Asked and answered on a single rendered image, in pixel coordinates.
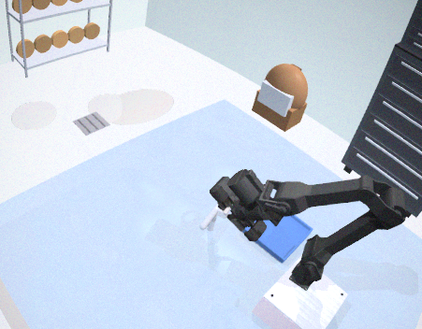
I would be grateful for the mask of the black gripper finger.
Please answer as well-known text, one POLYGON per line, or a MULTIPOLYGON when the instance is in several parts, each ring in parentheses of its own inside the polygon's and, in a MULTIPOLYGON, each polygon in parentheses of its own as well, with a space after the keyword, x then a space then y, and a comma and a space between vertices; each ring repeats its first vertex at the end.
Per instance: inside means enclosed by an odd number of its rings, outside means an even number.
POLYGON ((235 227, 237 227, 241 232, 245 229, 243 227, 243 225, 241 225, 238 221, 237 218, 232 214, 228 214, 227 218, 234 224, 235 227))
POLYGON ((217 205, 218 205, 218 208, 219 209, 222 209, 222 210, 225 210, 227 207, 224 207, 223 205, 222 205, 222 203, 218 203, 217 202, 217 205))

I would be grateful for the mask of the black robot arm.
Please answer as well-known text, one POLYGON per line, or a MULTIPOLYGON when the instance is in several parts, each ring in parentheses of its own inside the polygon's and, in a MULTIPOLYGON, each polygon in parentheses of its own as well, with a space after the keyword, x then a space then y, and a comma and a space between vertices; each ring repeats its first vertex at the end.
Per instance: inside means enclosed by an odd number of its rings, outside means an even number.
POLYGON ((369 211, 332 235, 319 237, 316 234, 307 239, 301 260, 289 277, 305 291, 314 281, 321 280, 324 266, 332 255, 377 229, 389 230, 401 225, 407 214, 402 190, 370 176, 314 185, 267 179, 263 185, 253 169, 242 169, 228 181, 227 186, 247 205, 246 211, 251 220, 271 221, 273 226, 277 226, 283 217, 294 216, 309 207, 359 201, 368 206, 369 211), (273 189, 276 192, 272 198, 273 189))

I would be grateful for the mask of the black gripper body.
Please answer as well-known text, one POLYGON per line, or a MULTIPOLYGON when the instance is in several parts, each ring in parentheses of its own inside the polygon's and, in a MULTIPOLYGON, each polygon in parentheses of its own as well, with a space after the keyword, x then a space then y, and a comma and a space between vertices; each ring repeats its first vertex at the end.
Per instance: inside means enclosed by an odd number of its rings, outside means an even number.
POLYGON ((230 177, 221 177, 210 189, 210 195, 213 199, 222 203, 224 207, 231 207, 230 211, 237 218, 237 221, 243 225, 244 228, 251 227, 244 235, 250 241, 257 241, 263 233, 267 230, 267 225, 264 221, 253 221, 249 218, 246 207, 237 196, 233 196, 232 190, 227 186, 230 177))

